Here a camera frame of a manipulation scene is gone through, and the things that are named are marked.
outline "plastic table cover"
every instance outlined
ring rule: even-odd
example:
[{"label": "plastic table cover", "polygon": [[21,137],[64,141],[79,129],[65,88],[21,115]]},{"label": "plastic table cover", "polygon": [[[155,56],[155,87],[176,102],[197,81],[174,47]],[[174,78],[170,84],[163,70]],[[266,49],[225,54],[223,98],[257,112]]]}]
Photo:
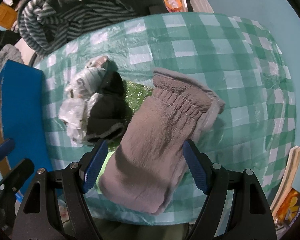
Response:
[{"label": "plastic table cover", "polygon": [[[66,44],[36,66],[45,76],[43,125],[55,169],[78,161],[91,149],[71,142],[57,116],[71,77],[90,58],[103,54],[117,64],[126,80],[152,86],[152,68],[164,67],[207,84],[226,107],[213,128],[202,135],[199,150],[226,169],[252,169],[265,192],[280,182],[295,135],[296,105],[289,70],[274,38],[261,24],[209,13],[125,21]],[[231,207],[231,194],[224,214]],[[143,225],[194,221],[205,197],[189,171],[158,216],[112,203],[96,188],[85,195],[92,216]]]}]

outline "wooden board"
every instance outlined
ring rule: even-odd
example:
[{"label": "wooden board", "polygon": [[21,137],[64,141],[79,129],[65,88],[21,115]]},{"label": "wooden board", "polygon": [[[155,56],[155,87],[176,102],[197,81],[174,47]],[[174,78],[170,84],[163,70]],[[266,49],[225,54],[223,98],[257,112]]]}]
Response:
[{"label": "wooden board", "polygon": [[13,23],[17,20],[17,12],[10,6],[0,4],[0,26],[6,29],[11,29]]},{"label": "wooden board", "polygon": [[190,0],[194,12],[214,13],[208,0]]},{"label": "wooden board", "polygon": [[300,163],[300,146],[293,147],[289,152],[286,170],[282,177],[280,187],[277,194],[270,206],[273,218],[276,216],[281,204],[285,200],[286,196],[292,189],[292,183],[297,173],[297,169]]}]

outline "gray fleece glove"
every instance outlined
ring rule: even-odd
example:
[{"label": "gray fleece glove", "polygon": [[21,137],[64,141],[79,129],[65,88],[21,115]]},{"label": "gray fleece glove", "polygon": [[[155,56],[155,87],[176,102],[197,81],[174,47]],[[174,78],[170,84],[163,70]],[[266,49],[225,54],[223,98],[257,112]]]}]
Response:
[{"label": "gray fleece glove", "polygon": [[109,159],[99,186],[109,200],[157,215],[164,211],[187,170],[182,145],[208,131],[224,102],[184,74],[154,70],[146,98]]},{"label": "gray fleece glove", "polygon": [[20,51],[11,44],[6,44],[0,50],[0,72],[8,59],[23,64]]}]

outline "plastic bag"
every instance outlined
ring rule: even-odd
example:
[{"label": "plastic bag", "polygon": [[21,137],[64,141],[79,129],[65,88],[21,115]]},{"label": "plastic bag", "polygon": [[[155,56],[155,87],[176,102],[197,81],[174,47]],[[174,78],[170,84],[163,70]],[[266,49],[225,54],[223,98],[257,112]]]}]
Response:
[{"label": "plastic bag", "polygon": [[98,92],[102,79],[106,75],[108,57],[101,56],[90,59],[85,68],[77,73],[65,88],[68,98],[82,98],[88,101]]},{"label": "plastic bag", "polygon": [[67,135],[77,143],[83,142],[87,134],[86,106],[82,98],[68,98],[59,110],[58,117],[67,125]]}]

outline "gray striped fabric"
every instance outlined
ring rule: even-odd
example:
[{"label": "gray striped fabric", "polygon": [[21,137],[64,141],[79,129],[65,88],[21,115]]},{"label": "gray striped fabric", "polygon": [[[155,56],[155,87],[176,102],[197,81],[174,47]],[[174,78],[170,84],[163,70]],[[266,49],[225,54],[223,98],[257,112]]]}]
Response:
[{"label": "gray striped fabric", "polygon": [[31,0],[20,14],[19,32],[30,48],[45,57],[82,34],[137,17],[119,0],[92,0],[63,13],[44,0]]}]

